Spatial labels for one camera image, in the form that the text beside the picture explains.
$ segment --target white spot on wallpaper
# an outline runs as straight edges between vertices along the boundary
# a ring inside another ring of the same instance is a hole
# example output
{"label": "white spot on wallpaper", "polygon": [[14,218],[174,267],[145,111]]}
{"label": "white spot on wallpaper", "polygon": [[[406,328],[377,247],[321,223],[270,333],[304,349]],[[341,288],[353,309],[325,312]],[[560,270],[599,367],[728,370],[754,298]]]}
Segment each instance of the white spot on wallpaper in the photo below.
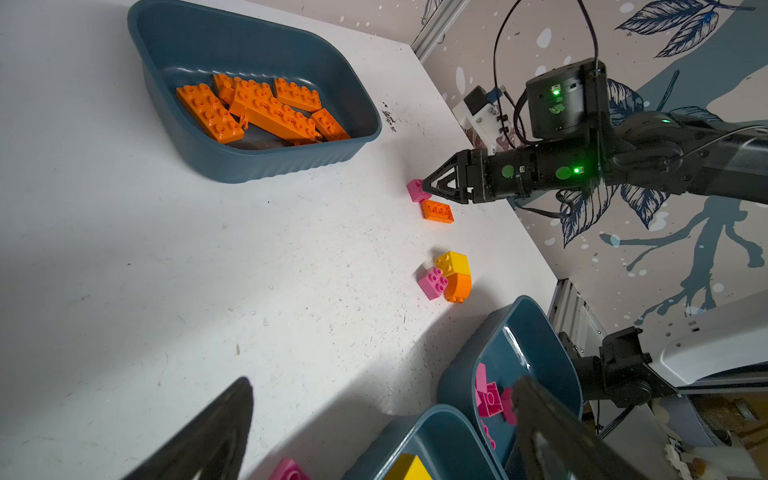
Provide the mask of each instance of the white spot on wallpaper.
{"label": "white spot on wallpaper", "polygon": [[536,45],[541,48],[547,48],[550,41],[552,41],[552,29],[547,27],[541,31],[541,34],[536,38]]}
{"label": "white spot on wallpaper", "polygon": [[669,217],[669,212],[656,212],[654,219],[648,225],[648,230],[657,232],[667,226],[666,218]]}
{"label": "white spot on wallpaper", "polygon": [[464,79],[464,68],[456,67],[456,88],[460,94],[467,89],[467,81]]}

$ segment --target table surface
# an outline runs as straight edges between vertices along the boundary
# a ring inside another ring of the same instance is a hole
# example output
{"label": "table surface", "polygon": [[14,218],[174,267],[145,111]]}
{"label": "table surface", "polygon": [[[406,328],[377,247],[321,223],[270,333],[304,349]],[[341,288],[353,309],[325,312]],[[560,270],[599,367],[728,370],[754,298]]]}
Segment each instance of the table surface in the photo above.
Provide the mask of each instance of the table surface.
{"label": "table surface", "polygon": [[[288,455],[339,478],[390,415],[435,401],[488,313],[549,307],[556,279],[506,202],[445,225],[409,199],[470,144],[408,45],[204,3],[326,38],[394,124],[350,161],[218,184],[150,103],[130,2],[3,2],[0,477],[120,478],[247,376],[241,477]],[[415,282],[447,250],[472,266],[464,304]]]}

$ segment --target leaf pattern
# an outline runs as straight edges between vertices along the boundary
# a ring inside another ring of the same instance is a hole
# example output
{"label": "leaf pattern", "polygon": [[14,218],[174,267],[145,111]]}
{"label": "leaf pattern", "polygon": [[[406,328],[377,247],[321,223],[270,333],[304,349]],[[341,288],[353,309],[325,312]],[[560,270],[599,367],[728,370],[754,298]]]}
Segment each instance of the leaf pattern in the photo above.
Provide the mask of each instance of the leaf pattern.
{"label": "leaf pattern", "polygon": [[[611,198],[616,193],[616,189],[615,185],[609,187],[601,180],[597,188],[586,199],[578,190],[564,192],[565,199],[573,203],[574,213],[570,217],[560,220],[563,228],[563,248],[578,234],[585,232],[600,220],[600,217],[611,205]],[[560,206],[561,212],[566,212],[567,209],[566,204]]]}
{"label": "leaf pattern", "polygon": [[718,117],[709,110],[703,109],[702,107],[679,107],[675,108],[674,110],[670,110],[669,113],[678,115],[690,115],[691,117],[698,117],[702,120],[708,121],[723,121],[722,118]]}
{"label": "leaf pattern", "polygon": [[641,35],[677,27],[704,8],[696,0],[659,0],[645,5],[632,18],[616,29],[630,30]]}
{"label": "leaf pattern", "polygon": [[717,27],[717,12],[699,12],[680,27],[658,57],[671,57],[688,51],[700,44]]}
{"label": "leaf pattern", "polygon": [[635,187],[630,184],[621,185],[621,198],[627,201],[646,228],[648,228],[648,224],[654,218],[655,213],[661,208],[661,204],[669,196],[669,194],[650,188]]}
{"label": "leaf pattern", "polygon": [[626,117],[644,110],[643,98],[627,85],[608,79],[608,104],[611,126],[616,127]]}

